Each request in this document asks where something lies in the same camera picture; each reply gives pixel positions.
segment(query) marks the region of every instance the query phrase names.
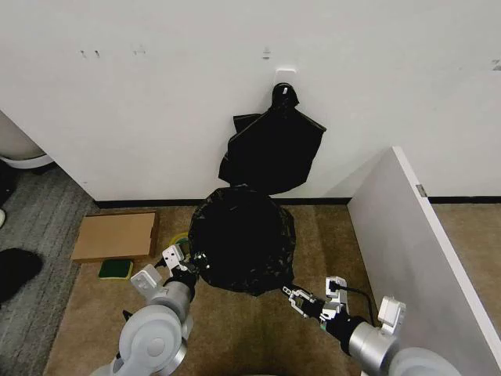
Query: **green sponge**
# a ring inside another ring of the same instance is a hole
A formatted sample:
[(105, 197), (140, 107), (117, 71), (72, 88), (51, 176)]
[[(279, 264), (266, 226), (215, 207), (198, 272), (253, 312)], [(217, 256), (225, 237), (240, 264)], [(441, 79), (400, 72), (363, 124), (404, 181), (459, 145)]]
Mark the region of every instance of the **green sponge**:
[(134, 263), (131, 260), (105, 260), (101, 264), (99, 279), (128, 280), (131, 278), (133, 266)]

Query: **floor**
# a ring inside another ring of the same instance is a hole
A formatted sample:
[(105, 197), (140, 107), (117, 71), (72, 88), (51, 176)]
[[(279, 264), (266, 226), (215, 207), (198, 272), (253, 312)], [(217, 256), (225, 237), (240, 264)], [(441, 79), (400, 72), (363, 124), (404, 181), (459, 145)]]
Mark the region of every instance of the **floor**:
[(3, 205), (0, 250), (22, 248), (44, 259), (40, 274), (0, 308), (0, 374), (42, 374), (78, 273), (69, 255), (92, 199), (63, 170), (25, 172)]
[[(351, 286), (370, 291), (346, 207), (287, 208), (297, 228), (297, 284), (321, 295), (324, 277), (337, 274)], [(501, 205), (435, 205), (434, 209), (499, 330)], [(193, 208), (187, 207), (160, 210), (158, 251), (173, 235), (188, 228), (192, 212)], [(99, 264), (81, 267), (46, 375), (88, 374), (110, 362), (124, 324), (121, 310), (134, 312), (143, 306), (127, 282), (99, 282), (98, 271)], [(351, 314), (366, 316), (366, 307), (358, 297), (350, 296), (350, 308)], [(322, 333), (314, 320), (299, 318), (277, 291), (252, 298), (214, 289), (201, 281), (192, 313), (195, 327), (177, 375), (360, 374), (339, 344)], [(70, 356), (79, 361), (68, 363)]]
[[(321, 295), (324, 276), (339, 274), (370, 291), (346, 207), (288, 208), (297, 227), (296, 282)], [(78, 272), (70, 263), (81, 217), (96, 210), (90, 197), (57, 168), (24, 174), (4, 209), (9, 217), (0, 229), (0, 249), (38, 251), (45, 267), (0, 309), (0, 375), (40, 375), (44, 368), (47, 375), (87, 375), (108, 363), (124, 323), (121, 310), (140, 308), (142, 299), (127, 282), (99, 281), (99, 264)], [(500, 332), (501, 205), (442, 204), (434, 210)], [(192, 212), (160, 210), (157, 251), (187, 230)], [(351, 313), (366, 315), (358, 297), (350, 297), (350, 304)], [(201, 282), (192, 310), (195, 327), (177, 374), (359, 374), (336, 341), (315, 321), (300, 319), (278, 292), (252, 298)]]

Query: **brown carpet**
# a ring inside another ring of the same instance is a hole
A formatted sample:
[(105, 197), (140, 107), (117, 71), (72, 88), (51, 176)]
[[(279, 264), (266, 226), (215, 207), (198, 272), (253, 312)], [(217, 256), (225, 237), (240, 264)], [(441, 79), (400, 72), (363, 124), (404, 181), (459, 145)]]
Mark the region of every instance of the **brown carpet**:
[(501, 204), (436, 204), (433, 209), (500, 335)]
[[(325, 277), (343, 276), (349, 285), (370, 292), (369, 281), (345, 206), (289, 207), (295, 218), (296, 284), (318, 296)], [(193, 208), (160, 211), (157, 254), (175, 234), (189, 228)], [(142, 265), (135, 265), (135, 272)], [(74, 285), (45, 369), (50, 376), (89, 375), (118, 351), (124, 319), (144, 306), (127, 281), (99, 280), (99, 264), (84, 264)], [(339, 343), (313, 319), (302, 319), (279, 292), (258, 298), (208, 286), (196, 286), (191, 312), (195, 320), (188, 353), (176, 375), (359, 375)], [(358, 296), (350, 313), (367, 315)]]

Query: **black bin liner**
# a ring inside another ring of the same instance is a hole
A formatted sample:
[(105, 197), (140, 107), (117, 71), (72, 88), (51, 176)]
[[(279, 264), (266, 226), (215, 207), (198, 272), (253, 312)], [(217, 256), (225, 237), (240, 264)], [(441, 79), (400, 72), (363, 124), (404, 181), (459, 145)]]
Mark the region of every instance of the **black bin liner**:
[(294, 218), (246, 185), (219, 188), (195, 211), (192, 262), (211, 286), (260, 295), (294, 279)]
[(266, 112), (233, 117), (236, 134), (228, 142), (219, 178), (266, 194), (306, 182), (326, 129), (296, 110), (298, 104), (294, 88), (281, 83)]

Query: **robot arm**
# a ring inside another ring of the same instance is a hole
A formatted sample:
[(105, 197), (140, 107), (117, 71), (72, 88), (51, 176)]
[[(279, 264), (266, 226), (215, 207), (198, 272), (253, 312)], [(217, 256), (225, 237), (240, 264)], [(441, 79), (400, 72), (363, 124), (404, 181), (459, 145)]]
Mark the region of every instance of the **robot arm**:
[(320, 327), (357, 361), (362, 375), (460, 376), (452, 364), (432, 351), (399, 348), (397, 335), (405, 316), (404, 303), (383, 297), (377, 317), (383, 325), (374, 327), (359, 316), (349, 315), (346, 290), (346, 281), (340, 277), (326, 278), (327, 302), (300, 287), (282, 288), (292, 308), (304, 318), (317, 319)]
[(197, 281), (197, 275), (181, 264), (183, 259), (178, 245), (163, 252), (162, 263), (171, 272), (164, 285), (152, 265), (131, 278), (146, 306), (128, 318), (120, 335), (120, 352), (114, 360), (91, 376), (150, 376), (154, 372), (167, 376), (179, 366), (193, 327), (189, 304), (195, 296)]

